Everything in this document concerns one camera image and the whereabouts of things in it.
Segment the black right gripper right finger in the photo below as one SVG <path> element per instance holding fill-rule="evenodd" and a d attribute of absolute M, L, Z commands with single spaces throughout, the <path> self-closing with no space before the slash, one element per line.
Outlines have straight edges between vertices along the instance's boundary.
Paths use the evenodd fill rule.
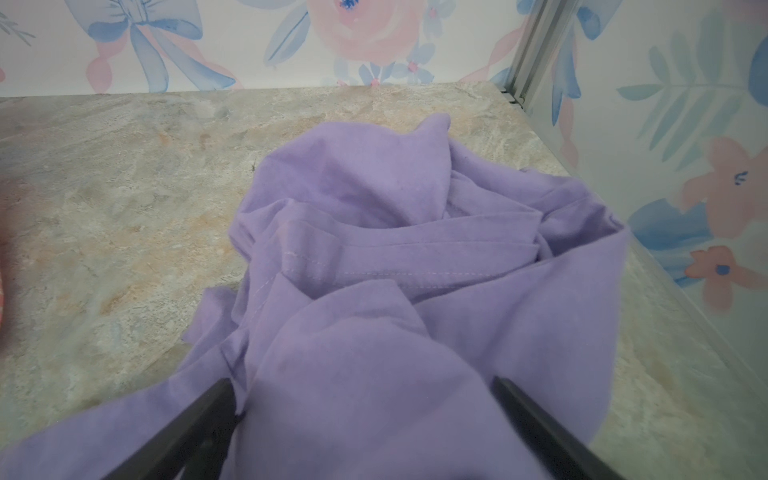
<path fill-rule="evenodd" d="M 491 392 L 510 424 L 554 479 L 623 480 L 514 382 L 496 376 Z"/>

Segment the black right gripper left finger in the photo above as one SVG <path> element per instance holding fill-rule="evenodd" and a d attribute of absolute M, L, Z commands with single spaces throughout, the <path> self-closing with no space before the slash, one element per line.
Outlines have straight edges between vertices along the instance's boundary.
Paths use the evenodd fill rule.
<path fill-rule="evenodd" d="M 218 479 L 239 423 L 232 382 L 222 378 L 106 478 Z"/>

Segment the purple cloth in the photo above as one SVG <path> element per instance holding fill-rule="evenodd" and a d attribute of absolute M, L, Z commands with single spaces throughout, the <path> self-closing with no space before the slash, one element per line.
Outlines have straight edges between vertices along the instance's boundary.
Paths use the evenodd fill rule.
<path fill-rule="evenodd" d="M 5 479 L 100 479 L 219 379 L 226 479 L 543 479 L 505 377 L 582 442 L 609 409 L 628 232 L 571 177 L 484 160 L 435 114 L 324 123 L 257 167 L 178 370 L 7 448 Z"/>

